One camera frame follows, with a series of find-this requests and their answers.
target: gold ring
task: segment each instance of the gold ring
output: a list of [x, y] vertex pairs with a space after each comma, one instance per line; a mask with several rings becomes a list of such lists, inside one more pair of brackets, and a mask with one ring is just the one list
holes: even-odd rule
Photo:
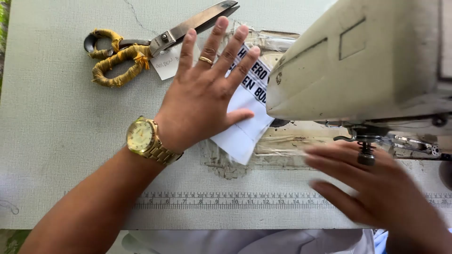
[[207, 57], [200, 56], [199, 60], [209, 63], [210, 65], [213, 65], [213, 62]]

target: gold wristwatch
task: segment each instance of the gold wristwatch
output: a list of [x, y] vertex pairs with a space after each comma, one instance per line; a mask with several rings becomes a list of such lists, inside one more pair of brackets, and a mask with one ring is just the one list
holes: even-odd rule
[[126, 139], [130, 151], [163, 165], [175, 162], [184, 154], [176, 154], [163, 147], [157, 134], [157, 123], [143, 116], [130, 125]]

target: white fabric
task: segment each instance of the white fabric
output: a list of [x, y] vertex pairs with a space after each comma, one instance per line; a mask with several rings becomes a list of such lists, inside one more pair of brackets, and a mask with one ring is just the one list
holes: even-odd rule
[[374, 254], [372, 230], [135, 230], [123, 247], [139, 254]]

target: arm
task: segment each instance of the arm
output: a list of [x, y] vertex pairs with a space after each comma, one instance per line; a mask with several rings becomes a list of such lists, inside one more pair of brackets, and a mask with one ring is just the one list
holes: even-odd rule
[[446, 224], [403, 168], [381, 149], [374, 166], [361, 165], [359, 149], [357, 143], [338, 141], [306, 150], [306, 164], [352, 187], [353, 196], [322, 180], [311, 187], [350, 220], [389, 230], [388, 254], [452, 253]]
[[[201, 56], [215, 59], [227, 25], [226, 17], [217, 20]], [[241, 26], [216, 64], [199, 61], [195, 67], [192, 62], [196, 32], [192, 29], [185, 36], [178, 71], [154, 118], [159, 126], [157, 135], [167, 149], [182, 153], [232, 124], [253, 117], [247, 109], [227, 113], [227, 105], [257, 60], [259, 48], [250, 49], [228, 78], [224, 77], [247, 34], [248, 28]], [[156, 161], [122, 148], [41, 219], [19, 253], [105, 253], [136, 198], [163, 169]]]

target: scissor blade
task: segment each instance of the scissor blade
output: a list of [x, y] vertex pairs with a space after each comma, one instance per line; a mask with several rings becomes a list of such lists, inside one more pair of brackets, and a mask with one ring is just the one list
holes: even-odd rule
[[194, 28], [198, 33], [200, 33], [212, 27], [218, 17], [222, 15], [231, 15], [235, 10], [237, 10], [237, 8], [234, 8], [233, 11], [228, 10], [234, 7], [236, 4], [237, 2], [234, 0], [222, 1], [185, 20], [184, 22], [172, 28], [170, 32], [173, 35], [174, 39], [180, 42], [189, 29]]

